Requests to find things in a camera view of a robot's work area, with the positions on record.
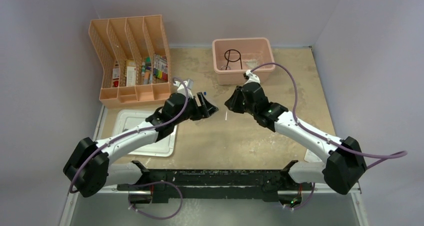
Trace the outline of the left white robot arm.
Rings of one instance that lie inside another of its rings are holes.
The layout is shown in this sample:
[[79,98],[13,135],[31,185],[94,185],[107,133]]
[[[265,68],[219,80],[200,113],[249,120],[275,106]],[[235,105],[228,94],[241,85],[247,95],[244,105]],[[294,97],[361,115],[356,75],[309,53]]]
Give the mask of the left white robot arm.
[[63,173],[70,180],[69,193],[79,192],[83,197],[94,195],[105,186],[109,167],[115,161],[168,137],[178,124],[186,120],[206,119],[218,110],[218,106],[208,101],[201,92],[196,96],[173,93],[163,106],[134,128],[99,141],[89,137],[81,139],[63,168]]

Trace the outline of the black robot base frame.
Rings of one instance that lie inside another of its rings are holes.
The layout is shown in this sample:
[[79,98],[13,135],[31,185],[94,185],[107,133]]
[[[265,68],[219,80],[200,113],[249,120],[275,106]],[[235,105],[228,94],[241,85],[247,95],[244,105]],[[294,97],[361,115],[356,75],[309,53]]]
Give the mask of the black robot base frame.
[[261,199],[264,202],[300,204],[302,190],[312,183],[296,183],[284,169],[147,169],[135,165],[142,173],[135,183],[117,186],[128,191],[132,203],[140,203],[136,191],[150,193],[152,203],[167,203],[171,198],[184,199]]

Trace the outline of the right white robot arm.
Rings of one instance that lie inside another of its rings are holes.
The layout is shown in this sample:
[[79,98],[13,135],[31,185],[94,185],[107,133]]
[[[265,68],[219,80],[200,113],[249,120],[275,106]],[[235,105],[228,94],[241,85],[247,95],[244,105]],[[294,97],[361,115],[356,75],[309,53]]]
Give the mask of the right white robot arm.
[[366,172],[359,142],[352,138],[326,135],[317,128],[295,119],[285,106],[270,102],[256,82],[236,86],[225,101],[232,112],[251,115],[258,125],[284,135],[313,152],[319,162],[294,162],[281,175],[281,184],[293,189],[300,183],[325,183],[333,191],[346,195]]

